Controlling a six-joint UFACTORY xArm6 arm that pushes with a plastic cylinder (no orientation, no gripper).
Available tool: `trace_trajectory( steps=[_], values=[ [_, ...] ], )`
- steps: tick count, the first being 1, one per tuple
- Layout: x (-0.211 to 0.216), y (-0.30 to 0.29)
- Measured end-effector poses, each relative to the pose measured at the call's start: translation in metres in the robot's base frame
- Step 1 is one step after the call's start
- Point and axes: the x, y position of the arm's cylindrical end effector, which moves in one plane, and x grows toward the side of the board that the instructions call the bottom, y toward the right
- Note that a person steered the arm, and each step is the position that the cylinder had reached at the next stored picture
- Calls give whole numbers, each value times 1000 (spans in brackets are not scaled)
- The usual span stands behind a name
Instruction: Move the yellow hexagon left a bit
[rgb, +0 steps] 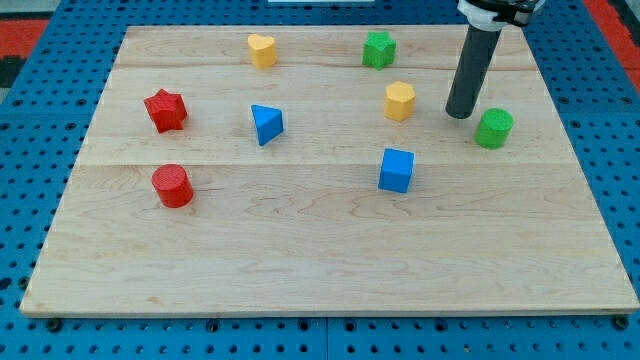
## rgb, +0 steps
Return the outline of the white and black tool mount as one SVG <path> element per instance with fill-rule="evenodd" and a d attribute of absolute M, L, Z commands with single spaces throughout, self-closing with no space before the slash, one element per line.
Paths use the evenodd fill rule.
<path fill-rule="evenodd" d="M 482 31 L 499 31 L 506 25 L 526 27 L 545 0 L 458 0 L 457 10 Z"/>

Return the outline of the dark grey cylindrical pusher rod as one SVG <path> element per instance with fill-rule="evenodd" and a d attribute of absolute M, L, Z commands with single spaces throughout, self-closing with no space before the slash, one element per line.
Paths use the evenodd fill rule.
<path fill-rule="evenodd" d="M 500 30 L 468 27 L 445 106 L 449 116 L 466 119 L 472 115 L 500 35 Z"/>

